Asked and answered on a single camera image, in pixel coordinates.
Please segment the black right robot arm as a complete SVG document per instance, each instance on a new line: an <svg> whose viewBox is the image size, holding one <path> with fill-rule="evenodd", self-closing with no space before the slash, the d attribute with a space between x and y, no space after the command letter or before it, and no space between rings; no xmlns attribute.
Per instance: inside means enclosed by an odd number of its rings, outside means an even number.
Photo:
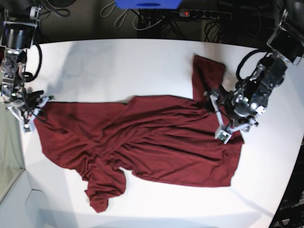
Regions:
<svg viewBox="0 0 304 228"><path fill-rule="evenodd" d="M2 81L0 96L6 108L19 121L26 132L30 132L35 119L39 117L42 107L52 96L44 96L44 92L32 91L26 84L34 81L42 65L42 50L35 42L39 26L43 0L2 0L0 11L4 16L3 30L0 35L0 46L4 48L4 58L0 65ZM26 71L27 51L35 46L38 51L38 67L33 74Z"/></svg>

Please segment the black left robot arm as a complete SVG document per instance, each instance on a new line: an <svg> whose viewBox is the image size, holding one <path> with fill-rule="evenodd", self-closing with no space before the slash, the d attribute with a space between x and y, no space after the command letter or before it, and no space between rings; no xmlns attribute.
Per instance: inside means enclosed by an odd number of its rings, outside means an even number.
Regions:
<svg viewBox="0 0 304 228"><path fill-rule="evenodd" d="M265 55L250 76L241 78L242 66L257 53ZM304 2L296 0L287 5L267 48L253 50L241 60L235 90L226 91L219 85L208 93L206 109L216 114L219 124L215 138L227 142L234 132L248 132L251 126L257 126L256 119L266 111L273 89L283 83L289 65L298 65L303 56Z"/></svg>

